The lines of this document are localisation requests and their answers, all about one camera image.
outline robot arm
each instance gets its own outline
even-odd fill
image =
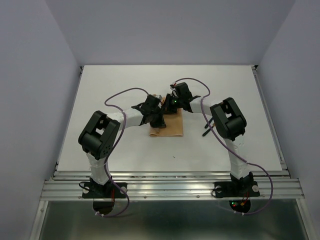
[[[201,97],[192,96],[188,85],[185,82],[171,85],[172,94],[167,94],[169,101],[166,105],[167,113],[175,113],[178,108],[191,113],[203,113],[201,109]],[[247,121],[240,111],[235,100],[231,97],[221,101],[210,101],[203,99],[203,111],[206,115],[212,116],[217,132],[225,141],[225,145],[239,156],[244,154],[244,134]],[[240,197],[250,193],[251,197],[258,197],[258,184],[254,181],[248,164],[240,160],[230,151],[230,177],[231,182],[215,182],[215,197]]]
[[[149,94],[145,102],[125,110],[126,123],[124,127],[129,128],[150,123],[153,128],[165,128],[161,100],[161,96]],[[91,166],[90,182],[95,188],[95,192],[104,192],[104,188],[101,186],[105,186],[109,181],[105,164],[112,152],[118,131],[123,129],[124,119],[122,112],[105,114],[96,111],[79,136],[78,142],[86,153]]]

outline white table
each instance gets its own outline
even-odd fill
[[[78,137],[93,112],[116,112],[105,107],[109,96],[140,87],[165,96],[169,85],[180,78],[196,78],[211,89],[212,100],[235,99],[247,120],[246,159],[267,171],[281,171],[277,149],[250,66],[230,65],[86,65],[78,87],[57,171],[89,171]],[[205,95],[197,82],[186,81],[193,95]],[[110,101],[128,109],[143,102],[146,94],[134,90]],[[202,114],[183,112],[183,137],[150,137],[149,125],[127,128],[109,158],[110,171],[117,172],[225,172],[230,170],[227,151],[213,134],[205,131]]]

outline wire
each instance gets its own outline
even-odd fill
[[[141,90],[141,91],[144,91],[147,95],[149,95],[149,93],[148,93],[146,90],[144,90],[143,88],[140,88],[140,87],[132,87],[132,88],[129,88],[129,89],[127,89],[127,90],[118,92],[118,93],[112,95],[111,97],[109,97],[107,100],[104,101],[104,105],[106,105],[107,107],[116,108],[116,109],[120,110],[120,111],[122,112],[122,114],[123,114],[122,129],[121,129],[121,132],[120,132],[119,137],[117,138],[116,142],[114,143],[114,145],[113,145],[113,147],[112,147],[112,149],[111,149],[111,151],[110,151],[110,153],[109,153],[109,156],[110,156],[110,154],[114,151],[114,149],[115,149],[116,146],[118,145],[121,137],[122,137],[123,134],[124,134],[124,131],[125,131],[125,128],[126,128],[126,123],[127,123],[127,115],[125,114],[124,110],[123,110],[121,107],[119,107],[119,106],[117,106],[117,105],[114,105],[114,104],[107,104],[107,102],[108,102],[109,100],[113,99],[114,97],[116,97],[116,96],[118,96],[118,95],[120,95],[120,94],[126,93],[126,92],[128,92],[128,91],[131,91],[131,90]],[[104,166],[105,174],[106,174],[106,176],[108,177],[108,179],[110,180],[110,182],[111,182],[121,193],[123,193],[123,194],[125,195],[126,199],[127,199],[127,204],[126,204],[126,206],[125,206],[121,211],[119,211],[119,212],[117,212],[117,213],[115,213],[115,214],[102,215],[102,214],[100,214],[99,212],[95,211],[95,214],[98,215],[98,216],[100,216],[100,217],[110,218],[110,217],[118,216],[118,215],[122,214],[124,211],[126,211],[127,208],[128,208],[129,205],[130,205],[130,199],[129,199],[129,196],[128,196],[127,192],[126,192],[125,190],[123,190],[121,187],[119,187],[119,185],[116,184],[115,181],[112,179],[111,174],[109,174],[108,158],[107,158],[107,157],[106,157],[105,160],[104,160],[104,165],[103,165],[103,166]]]
[[[245,194],[244,194],[244,196],[243,196],[243,198],[242,198],[242,200],[241,200],[241,202],[243,202],[244,201],[244,199],[245,199],[245,197],[248,195],[248,192],[246,192]]]
[[[245,204],[246,204],[246,202],[247,202],[247,201],[248,201],[248,199],[249,199],[249,192],[247,192],[247,193],[246,193],[246,195],[247,195],[247,197],[246,197],[246,200],[244,201],[243,205],[245,205]]]
[[[112,192],[111,192],[111,199],[112,199],[112,202],[116,202],[116,199],[115,199],[115,189],[112,189]]]
[[[82,188],[82,189],[84,189],[84,190],[87,190],[88,192],[90,192],[90,189],[89,189],[88,187],[85,187],[85,186],[82,186],[82,185],[81,185],[81,184],[85,184],[85,183],[88,183],[88,182],[86,182],[86,181],[81,181],[81,182],[79,182],[79,187]]]
[[[215,136],[215,138],[219,141],[219,143],[220,143],[225,149],[227,149],[230,153],[232,153],[232,154],[235,155],[238,159],[240,159],[241,161],[243,161],[244,163],[246,163],[246,164],[248,164],[248,165],[251,165],[251,166],[255,166],[255,167],[260,168],[260,169],[266,174],[266,176],[269,178],[269,180],[270,180],[270,185],[271,185],[271,193],[270,193],[270,197],[269,197],[268,201],[266,202],[266,204],[265,204],[262,208],[260,208],[259,210],[256,210],[256,211],[253,211],[253,212],[247,212],[247,213],[244,213],[244,215],[253,215],[253,214],[257,214],[257,213],[261,212],[263,209],[265,209],[265,208],[270,204],[271,199],[272,199],[273,194],[274,194],[274,184],[273,184],[273,182],[272,182],[271,176],[269,175],[269,173],[268,173],[262,166],[260,166],[260,165],[258,165],[258,164],[255,164],[255,163],[248,162],[248,161],[245,160],[243,157],[241,157],[241,156],[238,155],[236,152],[234,152],[232,149],[230,149],[230,148],[218,137],[218,135],[215,133],[213,127],[210,125],[210,122],[209,122],[209,120],[208,120],[208,118],[207,118],[207,116],[206,116],[206,114],[205,114],[204,104],[203,104],[204,99],[211,94],[209,87],[208,87],[205,83],[203,83],[202,81],[200,81],[200,80],[198,80],[198,79],[195,79],[195,78],[191,78],[191,77],[184,77],[184,78],[178,79],[177,81],[175,81],[175,83],[177,83],[177,82],[179,82],[179,81],[182,81],[182,80],[194,80],[194,81],[202,84],[202,85],[208,90],[208,94],[205,95],[205,96],[203,96],[203,97],[201,98],[201,101],[200,101],[201,111],[202,111],[202,115],[203,115],[203,117],[204,117],[204,119],[205,119],[205,121],[206,121],[206,124],[209,126],[211,132],[213,133],[213,135]]]

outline gray wall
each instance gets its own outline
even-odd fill
[[[0,7],[0,239],[28,239],[54,171],[79,67],[43,0]]]
[[[320,229],[320,1],[297,0],[258,67],[291,174]]]
[[[258,64],[294,0],[46,0],[80,64]]]

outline black cable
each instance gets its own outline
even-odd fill
[[[82,189],[84,189],[84,190],[87,190],[88,192],[90,192],[90,189],[89,189],[89,188],[81,185],[81,184],[85,184],[85,183],[88,183],[88,181],[81,181],[81,182],[79,182],[79,187],[82,188]]]
[[[214,120],[214,118],[212,117],[212,118],[210,118],[210,120],[209,120],[209,123],[211,124],[211,122]],[[206,124],[205,126],[204,126],[204,128],[205,129],[207,129],[209,126],[208,126],[208,124]]]
[[[207,131],[205,131],[203,134],[202,134],[202,137],[205,137],[208,133],[210,133],[211,132],[211,130],[210,129],[208,129]]]

